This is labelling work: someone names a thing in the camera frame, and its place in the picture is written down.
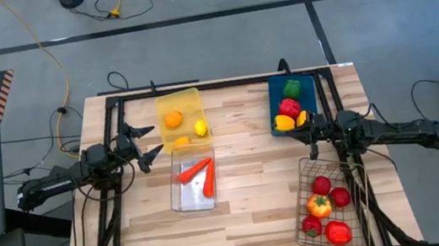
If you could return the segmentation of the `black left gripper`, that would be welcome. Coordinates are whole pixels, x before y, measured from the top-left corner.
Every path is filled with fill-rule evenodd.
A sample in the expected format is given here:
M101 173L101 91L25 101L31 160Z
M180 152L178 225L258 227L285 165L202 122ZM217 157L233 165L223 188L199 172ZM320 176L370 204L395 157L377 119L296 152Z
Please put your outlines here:
M124 123L124 125L120 129L121 134L115 136L113 139L110 140L111 144L115 144L114 152L116 152L118 156L124 158L127 161L136 159L138 167L144 174L150 173L153 160L164 148L164 145L160 144L153 150L142 153L140 148L137 146L135 140L137 137L145 136L153 129L153 126L146 126L138 129Z

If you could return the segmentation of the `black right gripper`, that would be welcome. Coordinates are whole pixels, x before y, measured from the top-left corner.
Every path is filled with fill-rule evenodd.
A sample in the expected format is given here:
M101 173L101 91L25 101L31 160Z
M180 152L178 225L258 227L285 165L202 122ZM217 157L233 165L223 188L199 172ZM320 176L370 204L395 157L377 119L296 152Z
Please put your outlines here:
M319 157L318 142L333 142L339 141L340 135L335 128L335 122L329 121L322 114L312 114L302 125L289 130L286 135L292 138L302 138L311 136L309 153L311 160L316 160Z

